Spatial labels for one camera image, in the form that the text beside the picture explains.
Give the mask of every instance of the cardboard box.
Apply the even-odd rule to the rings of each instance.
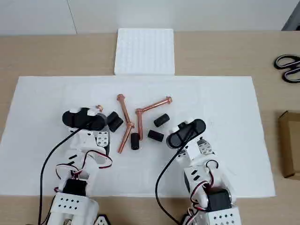
[[[286,111],[279,117],[283,176],[300,180],[300,113]]]

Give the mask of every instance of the scissors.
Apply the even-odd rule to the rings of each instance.
[[[286,64],[280,64],[283,59],[292,60]],[[282,74],[282,79],[288,83],[300,83],[299,79],[290,79],[289,75],[300,72],[300,57],[292,54],[280,55],[274,61],[274,67],[276,69],[289,69]]]

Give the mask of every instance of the black cable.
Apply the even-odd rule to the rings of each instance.
[[[65,143],[67,140],[69,140],[71,137],[73,137],[75,134],[77,134],[79,131],[81,131],[82,129],[84,129],[85,126],[87,126],[88,124],[90,124],[91,121],[88,121],[86,124],[84,124],[82,126],[82,128],[78,128],[76,131],[74,131],[73,133],[71,133],[68,137],[66,137],[64,140],[62,140],[60,143],[58,143],[49,153],[49,155],[47,156],[43,166],[42,166],[42,170],[41,170],[41,174],[40,174],[40,192],[39,192],[39,211],[38,211],[38,221],[37,221],[37,225],[42,225],[41,224],[41,220],[42,220],[42,208],[43,208],[43,174],[44,174],[44,170],[46,167],[46,164],[49,160],[49,158],[51,157],[51,155],[55,152],[55,150],[57,150],[63,143]]]
[[[156,201],[158,203],[158,205],[160,206],[161,210],[170,218],[172,219],[176,224],[181,225],[181,222],[179,222],[177,219],[175,219],[160,203],[159,197],[158,197],[158,183],[161,179],[161,177],[164,175],[165,171],[168,169],[168,167],[171,165],[171,163],[174,161],[174,159],[179,155],[179,153],[182,151],[182,149],[186,146],[186,144],[190,141],[190,138],[193,134],[194,127],[191,127],[189,132],[187,133],[186,137],[184,140],[186,140],[184,143],[182,143],[182,146],[179,150],[177,150],[177,152],[175,153],[175,155],[170,159],[170,161],[167,163],[167,165],[164,167],[164,169],[162,170],[162,172],[160,173],[160,175],[158,176],[158,179],[156,181],[155,184],[155,197],[156,197]]]
[[[51,204],[50,204],[50,207],[49,207],[49,211],[47,213],[47,216],[45,218],[45,220],[41,223],[41,225],[43,225],[44,223],[48,223],[48,220],[49,220],[49,217],[50,217],[50,214],[51,214],[51,207],[53,205],[53,202],[54,202],[54,199],[55,199],[55,196],[53,196],[53,199],[51,201]]]

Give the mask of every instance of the copper pipe fitting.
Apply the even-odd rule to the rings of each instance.
[[[135,110],[135,113],[137,115],[137,127],[138,127],[138,133],[139,133],[139,137],[140,137],[140,140],[143,139],[143,121],[142,121],[142,114],[145,112],[145,111],[148,111],[150,109],[153,109],[153,108],[156,108],[156,107],[159,107],[161,105],[164,105],[164,104],[171,104],[172,102],[172,98],[171,97],[166,97],[165,99],[159,101],[159,102],[156,102],[154,104],[151,104],[147,107],[144,107],[144,108],[138,108]]]
[[[126,131],[125,131],[125,134],[123,136],[123,139],[122,139],[122,142],[121,142],[121,145],[118,149],[118,153],[122,153],[123,151],[123,148],[125,146],[125,143],[130,135],[130,131],[132,128],[135,128],[135,124],[133,122],[130,121],[129,119],[129,115],[128,115],[128,112],[127,112],[127,108],[126,108],[126,105],[125,105],[125,96],[122,95],[122,94],[119,94],[117,96],[117,100],[120,102],[121,104],[121,107],[122,107],[122,111],[124,113],[124,116],[125,116],[125,120],[126,120],[126,123],[127,123],[127,127],[126,127]]]
[[[100,111],[100,112],[102,112],[103,111],[103,107],[102,107],[102,105],[97,105],[96,106],[96,108]]]

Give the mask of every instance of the white wall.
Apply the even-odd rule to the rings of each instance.
[[[0,0],[0,35],[76,34],[66,0]]]
[[[68,0],[78,33],[281,30],[299,0]],[[0,35],[74,34],[67,0],[0,0]]]

